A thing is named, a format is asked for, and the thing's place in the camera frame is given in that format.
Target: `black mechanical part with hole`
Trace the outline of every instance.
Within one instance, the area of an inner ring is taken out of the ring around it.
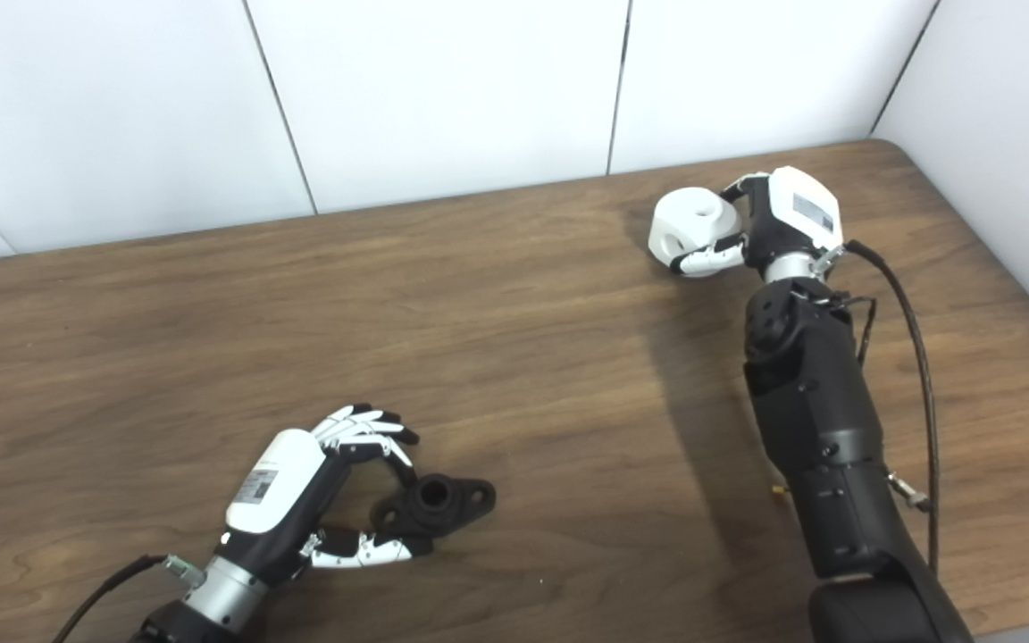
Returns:
[[[371,524],[376,541],[392,538],[441,538],[495,508],[493,484],[429,473],[376,505]]]
[[[817,280],[773,281],[747,306],[744,376],[769,460],[795,502],[817,577],[817,643],[971,643],[920,557],[884,463],[852,316]]]

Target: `black cable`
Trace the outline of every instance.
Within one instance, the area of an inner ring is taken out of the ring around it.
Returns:
[[[868,302],[868,320],[864,322],[864,330],[860,334],[860,350],[856,352],[856,362],[860,363],[860,366],[864,365],[864,358],[868,357],[868,346],[871,345],[871,327],[876,322],[876,297],[852,297],[847,298],[847,300],[842,301],[841,307],[847,308],[849,306],[863,303],[863,301]]]
[[[73,630],[74,626],[78,624],[78,621],[82,619],[85,612],[88,612],[91,607],[94,607],[94,603],[98,603],[98,599],[101,599],[102,596],[107,594],[107,592],[115,588],[115,586],[121,585],[122,582],[134,578],[135,575],[150,569],[150,567],[159,565],[159,563],[163,563],[165,559],[165,557],[148,557],[148,555],[142,555],[142,558],[136,559],[136,561],[130,563],[130,565],[123,566],[121,569],[117,570],[117,572],[114,572],[113,575],[105,579],[98,590],[94,591],[94,594],[90,595],[88,599],[85,599],[85,602],[83,602],[81,606],[78,606],[77,610],[74,610],[74,613],[70,615],[70,619],[66,621],[66,626],[62,627],[61,631],[58,631],[58,636],[55,636],[51,643],[65,642],[66,636],[70,636],[70,631]]]
[[[856,361],[862,367],[864,358],[868,357],[868,346],[871,344],[871,326],[876,322],[876,297],[871,297],[868,303],[868,320],[864,322],[864,332],[860,336],[860,351],[856,353]]]
[[[924,394],[924,416],[927,420],[927,496],[931,500],[927,521],[927,566],[931,568],[932,572],[938,573],[939,440],[938,427],[935,425],[935,395],[931,391],[931,371],[927,367],[927,350],[924,348],[924,337],[919,333],[919,322],[916,321],[915,310],[911,309],[911,301],[908,301],[908,294],[903,292],[903,286],[899,285],[898,278],[895,273],[891,272],[884,257],[868,246],[861,244],[860,241],[849,241],[844,245],[844,248],[875,265],[879,272],[884,274],[887,282],[891,285],[891,290],[895,293],[895,298],[899,300],[899,308],[903,311],[903,318],[908,321],[911,343],[915,346],[916,362],[919,365],[919,384]]]

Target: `wooden table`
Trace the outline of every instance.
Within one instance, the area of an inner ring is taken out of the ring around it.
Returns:
[[[653,203],[792,164],[840,197],[920,314],[945,461],[944,582],[975,631],[1029,623],[1029,297],[895,147],[861,142],[0,260],[0,640],[48,640],[142,552],[204,563],[276,431],[399,412],[421,472],[497,511],[407,565],[307,574],[274,643],[809,640],[814,584],[741,380],[755,274],[677,281]],[[911,344],[881,295],[866,367],[924,486]],[[364,465],[332,522],[395,492]],[[906,513],[920,541],[925,521]],[[74,640],[126,640],[163,572]]]

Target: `cable connector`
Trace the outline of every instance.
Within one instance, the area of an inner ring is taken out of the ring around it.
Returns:
[[[320,538],[319,531],[314,531],[308,534],[308,540],[304,541],[304,546],[301,546],[301,558],[311,559],[312,552],[315,548],[323,542],[323,538]]]
[[[916,491],[914,486],[895,475],[895,471],[887,475],[887,484],[891,486],[891,491],[903,498],[908,507],[919,509],[923,513],[931,512],[931,498],[928,498],[926,493]]]
[[[844,256],[844,253],[849,252],[844,246],[836,246],[828,252],[824,253],[820,259],[812,261],[812,274],[819,274],[822,276],[824,273],[828,273],[828,270],[832,267],[833,263],[837,263],[838,259]]]
[[[189,585],[193,590],[205,584],[205,570],[200,569],[200,567],[192,565],[192,563],[185,561],[181,557],[176,557],[174,553],[169,553],[165,562],[161,563],[161,566],[165,567],[169,573],[180,578],[185,585]]]

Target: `robotic hand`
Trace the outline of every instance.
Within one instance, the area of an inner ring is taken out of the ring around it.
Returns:
[[[366,403],[343,407],[311,431],[279,432],[225,512],[204,570],[169,557],[191,590],[145,619],[139,643],[236,643],[265,594],[307,567],[385,565],[432,552],[432,539],[494,507],[484,480],[418,478],[399,443],[418,443],[399,417]],[[403,492],[372,510],[376,532],[322,528],[352,464],[388,461]]]
[[[735,203],[748,205],[747,224]],[[858,241],[844,243],[837,197],[792,167],[742,176],[720,194],[681,188],[654,208],[649,251],[674,274],[706,277],[744,264],[765,280],[746,308],[744,376],[765,451],[788,480],[813,571],[828,580],[809,600],[816,643],[971,643],[933,573],[935,476],[924,497],[884,463],[883,429],[862,371],[868,329],[857,353],[847,309],[853,300],[825,284],[833,261],[857,253],[897,292],[917,346],[936,470],[931,380],[915,314],[881,257]],[[931,565],[890,491],[930,507]]]

